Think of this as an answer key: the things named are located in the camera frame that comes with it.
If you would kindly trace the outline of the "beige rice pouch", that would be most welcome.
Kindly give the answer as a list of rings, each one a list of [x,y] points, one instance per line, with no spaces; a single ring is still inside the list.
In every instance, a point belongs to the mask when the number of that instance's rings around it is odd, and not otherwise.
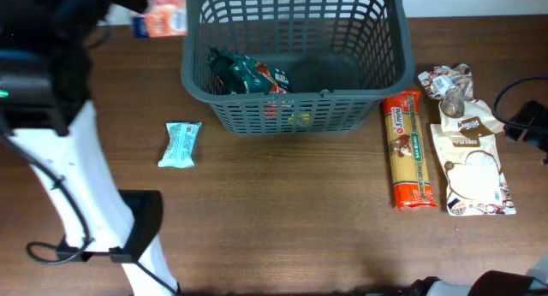
[[[442,128],[431,125],[432,140],[447,180],[446,208],[452,216],[514,215],[497,152],[496,138],[462,138],[456,141]]]

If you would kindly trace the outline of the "green Nescafe coffee bag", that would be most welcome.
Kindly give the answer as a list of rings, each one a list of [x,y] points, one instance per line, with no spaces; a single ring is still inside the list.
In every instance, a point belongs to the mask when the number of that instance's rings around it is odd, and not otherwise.
[[[246,55],[237,55],[227,50],[209,49],[208,67],[213,77],[221,86],[222,95],[287,95],[292,92],[289,77],[280,68],[264,64]],[[280,119],[282,127],[310,127],[309,112],[294,112],[292,101],[280,104],[268,101],[265,104],[247,103],[244,107],[250,110],[248,117],[253,131],[260,128],[265,121],[270,124]]]

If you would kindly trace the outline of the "light teal snack wrapper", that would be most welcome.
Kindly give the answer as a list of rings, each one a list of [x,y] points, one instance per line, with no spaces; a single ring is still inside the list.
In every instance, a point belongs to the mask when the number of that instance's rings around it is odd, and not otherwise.
[[[169,143],[158,166],[160,168],[192,168],[194,144],[201,126],[201,122],[167,122]]]

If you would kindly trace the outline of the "Kleenex tissue multipack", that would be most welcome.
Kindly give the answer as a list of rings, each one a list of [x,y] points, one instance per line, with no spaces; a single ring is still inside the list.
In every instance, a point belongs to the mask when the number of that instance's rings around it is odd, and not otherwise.
[[[145,13],[133,12],[131,22],[136,38],[184,36],[188,32],[186,0],[148,0]]]

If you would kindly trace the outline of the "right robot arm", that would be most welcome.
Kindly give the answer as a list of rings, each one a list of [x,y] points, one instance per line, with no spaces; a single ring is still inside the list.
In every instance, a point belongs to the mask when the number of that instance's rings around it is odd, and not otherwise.
[[[393,192],[399,210],[435,206],[426,168],[419,106],[403,95],[383,102]],[[431,126],[434,151],[447,180],[447,210],[452,216],[512,215],[515,206],[500,162],[496,133],[501,126],[480,100],[466,100],[456,114]],[[485,272],[473,285],[437,277],[418,280],[409,295],[545,295],[547,262],[525,275]]]

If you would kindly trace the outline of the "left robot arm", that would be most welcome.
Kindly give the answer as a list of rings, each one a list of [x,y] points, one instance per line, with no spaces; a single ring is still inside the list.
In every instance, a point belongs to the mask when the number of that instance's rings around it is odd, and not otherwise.
[[[1,0],[1,141],[39,178],[64,235],[49,265],[106,256],[136,295],[177,295],[159,229],[156,190],[117,188],[88,88],[87,38],[112,5],[148,0]]]

